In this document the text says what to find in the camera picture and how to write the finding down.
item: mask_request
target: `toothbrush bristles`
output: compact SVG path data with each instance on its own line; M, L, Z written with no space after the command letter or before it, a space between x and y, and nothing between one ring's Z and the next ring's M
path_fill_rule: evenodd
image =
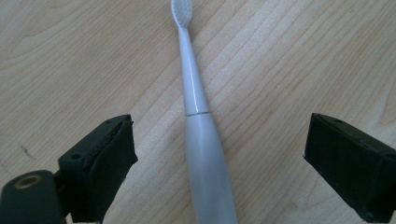
M191 0L172 0L171 8L176 25L187 28L192 18Z

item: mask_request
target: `wood grain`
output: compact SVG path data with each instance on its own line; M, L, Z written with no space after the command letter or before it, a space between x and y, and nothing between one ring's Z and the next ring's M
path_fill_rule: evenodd
M363 223L303 159L313 112L396 147L396 1L194 0L190 31L240 223ZM0 186L131 114L105 223L193 223L168 1L0 1Z

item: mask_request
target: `toothbrush handle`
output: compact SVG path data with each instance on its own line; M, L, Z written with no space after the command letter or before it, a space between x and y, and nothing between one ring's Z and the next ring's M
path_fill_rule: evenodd
M187 28L178 28L185 114L209 111Z
M237 223L227 164L210 114L186 117L186 149L197 223Z

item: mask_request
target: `toothbrush neck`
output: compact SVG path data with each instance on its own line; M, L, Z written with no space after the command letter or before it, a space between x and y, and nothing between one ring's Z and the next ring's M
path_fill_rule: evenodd
M181 71L184 89L185 115L208 113L204 87L199 75L197 63L187 28L178 28L180 44Z

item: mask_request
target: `toothbrush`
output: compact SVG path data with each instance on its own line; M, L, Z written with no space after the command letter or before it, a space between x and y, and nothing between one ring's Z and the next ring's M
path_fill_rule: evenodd
M209 112L188 26L191 0L172 0L178 29L186 116L186 154L191 196L199 224L237 223L231 181L219 133Z

